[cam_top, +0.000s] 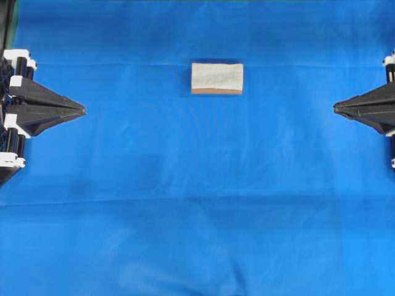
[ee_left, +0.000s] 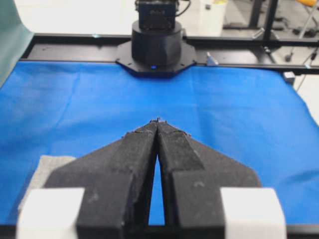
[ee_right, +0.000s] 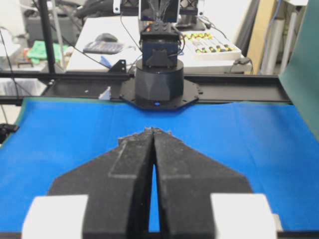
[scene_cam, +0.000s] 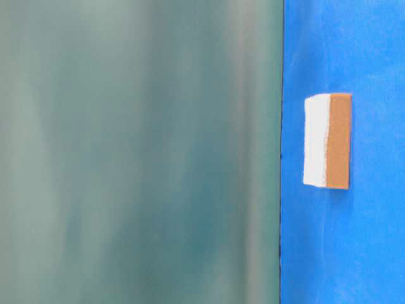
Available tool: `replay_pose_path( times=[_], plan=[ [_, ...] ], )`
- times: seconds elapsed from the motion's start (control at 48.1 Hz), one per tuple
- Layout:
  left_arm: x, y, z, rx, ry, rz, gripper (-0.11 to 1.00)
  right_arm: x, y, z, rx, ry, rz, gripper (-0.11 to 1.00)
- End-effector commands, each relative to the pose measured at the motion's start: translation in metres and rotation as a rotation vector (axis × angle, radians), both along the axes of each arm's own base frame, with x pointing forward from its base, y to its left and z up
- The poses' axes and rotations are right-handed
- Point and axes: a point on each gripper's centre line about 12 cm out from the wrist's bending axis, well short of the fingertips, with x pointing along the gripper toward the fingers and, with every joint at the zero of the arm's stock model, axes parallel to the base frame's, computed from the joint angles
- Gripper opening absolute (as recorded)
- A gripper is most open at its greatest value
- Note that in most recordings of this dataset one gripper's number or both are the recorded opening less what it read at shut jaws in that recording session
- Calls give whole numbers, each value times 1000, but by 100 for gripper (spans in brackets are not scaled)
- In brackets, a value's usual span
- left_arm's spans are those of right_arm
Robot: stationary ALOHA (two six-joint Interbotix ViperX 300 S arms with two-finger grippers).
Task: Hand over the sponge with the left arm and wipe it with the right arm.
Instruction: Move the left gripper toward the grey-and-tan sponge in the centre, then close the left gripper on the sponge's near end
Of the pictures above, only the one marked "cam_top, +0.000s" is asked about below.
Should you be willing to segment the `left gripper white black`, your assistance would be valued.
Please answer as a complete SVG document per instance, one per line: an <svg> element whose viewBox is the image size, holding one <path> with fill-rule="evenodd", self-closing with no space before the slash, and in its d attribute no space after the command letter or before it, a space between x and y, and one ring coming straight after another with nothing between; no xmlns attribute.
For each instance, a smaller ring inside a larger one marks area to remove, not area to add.
<svg viewBox="0 0 395 296"><path fill-rule="evenodd" d="M86 115L83 105L31 80L35 70L28 50L1 51L1 168L25 166L26 138Z"/></svg>

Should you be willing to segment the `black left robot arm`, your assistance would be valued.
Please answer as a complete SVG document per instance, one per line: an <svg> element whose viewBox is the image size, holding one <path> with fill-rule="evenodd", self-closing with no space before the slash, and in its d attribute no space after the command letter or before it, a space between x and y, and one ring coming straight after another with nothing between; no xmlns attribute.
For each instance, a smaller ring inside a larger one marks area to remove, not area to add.
<svg viewBox="0 0 395 296"><path fill-rule="evenodd" d="M36 61L11 47L18 2L1 1L1 184L25 167L25 141L86 115L83 105L34 81Z"/></svg>

